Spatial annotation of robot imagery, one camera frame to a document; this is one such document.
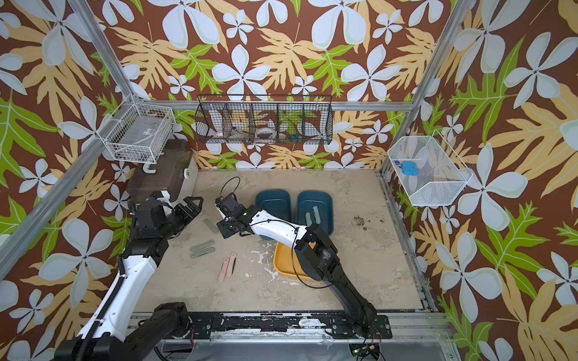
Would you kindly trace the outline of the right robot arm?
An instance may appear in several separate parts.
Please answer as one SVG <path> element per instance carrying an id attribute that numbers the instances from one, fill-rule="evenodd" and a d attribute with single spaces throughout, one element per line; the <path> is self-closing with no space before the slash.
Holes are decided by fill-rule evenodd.
<path id="1" fill-rule="evenodd" d="M 377 311 L 347 277 L 337 247 L 321 226 L 292 224 L 255 205 L 245 207 L 234 193 L 216 198 L 215 207 L 222 216 L 217 226 L 224 238 L 252 234 L 286 245 L 291 249 L 292 265 L 299 265 L 307 277 L 322 282 L 322 287 L 340 301 L 355 334 L 366 337 L 373 332 Z"/>

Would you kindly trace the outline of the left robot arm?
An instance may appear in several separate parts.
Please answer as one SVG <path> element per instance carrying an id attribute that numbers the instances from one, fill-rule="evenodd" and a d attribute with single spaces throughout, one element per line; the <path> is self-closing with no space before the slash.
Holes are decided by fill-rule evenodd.
<path id="1" fill-rule="evenodd" d="M 190 332 L 183 302 L 155 308 L 134 331 L 128 330 L 135 307 L 158 269 L 169 240 L 178 236 L 203 210 L 203 198 L 187 196 L 172 206 L 149 199 L 132 213 L 129 241 L 117 257 L 117 275 L 99 308 L 75 338 L 56 349 L 56 360 L 143 360 L 167 336 Z"/>

